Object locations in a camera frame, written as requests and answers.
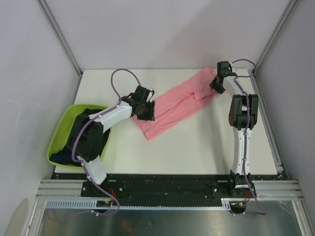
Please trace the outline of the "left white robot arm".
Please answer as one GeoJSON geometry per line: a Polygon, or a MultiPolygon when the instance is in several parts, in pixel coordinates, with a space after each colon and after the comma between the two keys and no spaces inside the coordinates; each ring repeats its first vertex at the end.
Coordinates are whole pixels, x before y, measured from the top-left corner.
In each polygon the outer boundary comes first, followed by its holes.
{"type": "Polygon", "coordinates": [[[81,164],[88,180],[93,182],[91,190],[97,196],[102,197],[109,190],[105,182],[107,173],[100,159],[107,142],[107,132],[112,126],[131,117],[154,121],[154,94],[153,89],[137,86],[134,92],[119,97],[116,105],[90,115],[85,110],[76,117],[66,146],[71,150],[72,160],[81,164]]]}

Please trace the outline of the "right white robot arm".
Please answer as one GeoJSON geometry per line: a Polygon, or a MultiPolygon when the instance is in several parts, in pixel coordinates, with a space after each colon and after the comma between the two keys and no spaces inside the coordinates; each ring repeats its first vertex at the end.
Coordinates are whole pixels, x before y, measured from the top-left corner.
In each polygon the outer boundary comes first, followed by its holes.
{"type": "Polygon", "coordinates": [[[228,114],[229,125],[234,134],[234,158],[231,168],[231,175],[250,179],[249,145],[252,130],[258,120],[259,98],[256,94],[250,94],[245,90],[239,81],[239,76],[228,61],[217,63],[217,75],[210,83],[210,88],[218,94],[225,91],[231,97],[231,104],[228,114]]]}

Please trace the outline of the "pink t shirt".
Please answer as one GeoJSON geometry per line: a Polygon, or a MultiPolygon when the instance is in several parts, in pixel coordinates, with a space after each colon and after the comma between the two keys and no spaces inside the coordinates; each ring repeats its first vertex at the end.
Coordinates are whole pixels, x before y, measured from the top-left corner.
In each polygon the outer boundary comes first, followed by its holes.
{"type": "Polygon", "coordinates": [[[210,83],[216,75],[216,72],[208,67],[201,69],[155,100],[154,121],[133,117],[133,122],[148,141],[153,140],[212,102],[217,92],[210,87],[210,83]]]}

